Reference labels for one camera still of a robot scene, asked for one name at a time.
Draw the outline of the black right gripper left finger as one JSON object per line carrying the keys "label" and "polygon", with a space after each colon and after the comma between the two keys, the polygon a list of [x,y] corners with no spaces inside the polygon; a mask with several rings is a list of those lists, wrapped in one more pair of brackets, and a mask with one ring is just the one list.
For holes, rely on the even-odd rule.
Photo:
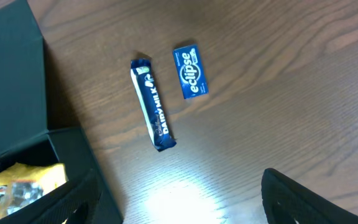
{"label": "black right gripper left finger", "polygon": [[0,219],[0,224],[93,223],[99,198],[97,176],[91,169]]}

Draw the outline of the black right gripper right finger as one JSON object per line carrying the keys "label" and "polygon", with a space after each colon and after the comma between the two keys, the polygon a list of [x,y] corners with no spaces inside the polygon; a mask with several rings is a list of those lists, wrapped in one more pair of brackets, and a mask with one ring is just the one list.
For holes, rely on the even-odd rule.
{"label": "black right gripper right finger", "polygon": [[268,224],[358,224],[357,215],[273,168],[264,170],[261,187]]}

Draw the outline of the yellow Hershey's Kisses bag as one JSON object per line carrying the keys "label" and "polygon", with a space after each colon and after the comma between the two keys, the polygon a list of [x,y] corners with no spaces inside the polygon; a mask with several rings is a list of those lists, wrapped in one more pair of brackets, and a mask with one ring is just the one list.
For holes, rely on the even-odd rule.
{"label": "yellow Hershey's Kisses bag", "polygon": [[16,163],[0,172],[0,219],[28,206],[67,182],[64,164]]}

